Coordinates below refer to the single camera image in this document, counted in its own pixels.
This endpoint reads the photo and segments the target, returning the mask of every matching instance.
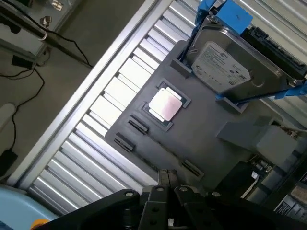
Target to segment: sticker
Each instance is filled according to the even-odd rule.
[[[194,74],[217,93],[250,80],[248,70],[214,42],[207,42],[192,65]]]
[[[275,210],[275,212],[286,215],[291,209],[291,206],[288,205],[286,202],[282,202]]]
[[[307,173],[305,173],[305,175],[302,177],[302,179],[300,179],[300,183],[307,185]]]

